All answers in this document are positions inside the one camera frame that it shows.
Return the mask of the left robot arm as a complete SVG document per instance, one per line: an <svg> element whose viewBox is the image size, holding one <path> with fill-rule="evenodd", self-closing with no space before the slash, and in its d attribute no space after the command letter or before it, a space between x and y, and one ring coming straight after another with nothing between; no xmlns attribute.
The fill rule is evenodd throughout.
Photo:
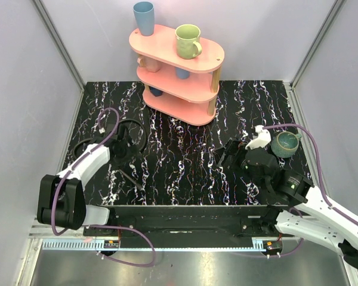
<svg viewBox="0 0 358 286"><path fill-rule="evenodd" d="M96 225L105 236L112 235L117 221L107 207L87 205L86 184L109 161L122 165L138 153L128 128L121 124L116 131L89 140L83 153L66 169L41 179L37 220L39 223L77 230Z"/></svg>

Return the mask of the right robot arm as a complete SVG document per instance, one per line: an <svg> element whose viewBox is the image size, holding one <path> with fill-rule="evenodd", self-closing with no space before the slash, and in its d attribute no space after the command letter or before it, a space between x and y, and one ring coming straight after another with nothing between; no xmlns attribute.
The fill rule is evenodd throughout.
<svg viewBox="0 0 358 286"><path fill-rule="evenodd" d="M244 142L231 139L213 155L218 166L230 160L234 169L246 175L269 200L294 207L315 219L307 221L271 206L272 216L259 221L262 234L299 236L336 252L358 269L358 215L331 198L324 198L321 189L302 174L281 168L277 158L262 147L252 150Z"/></svg>

